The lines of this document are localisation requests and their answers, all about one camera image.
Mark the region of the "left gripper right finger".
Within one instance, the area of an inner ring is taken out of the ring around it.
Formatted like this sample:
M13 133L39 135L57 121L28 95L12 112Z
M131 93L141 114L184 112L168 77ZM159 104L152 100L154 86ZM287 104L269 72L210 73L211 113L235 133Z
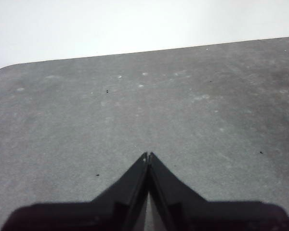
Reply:
M150 194L169 231L289 231L289 216L259 201L208 201L180 181L154 154L148 159Z

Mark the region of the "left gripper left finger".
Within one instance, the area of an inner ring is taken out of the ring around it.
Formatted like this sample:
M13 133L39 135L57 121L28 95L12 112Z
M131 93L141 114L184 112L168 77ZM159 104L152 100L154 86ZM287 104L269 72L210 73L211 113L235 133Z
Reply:
M132 231L147 198L148 154L89 202L38 203L13 211L3 231Z

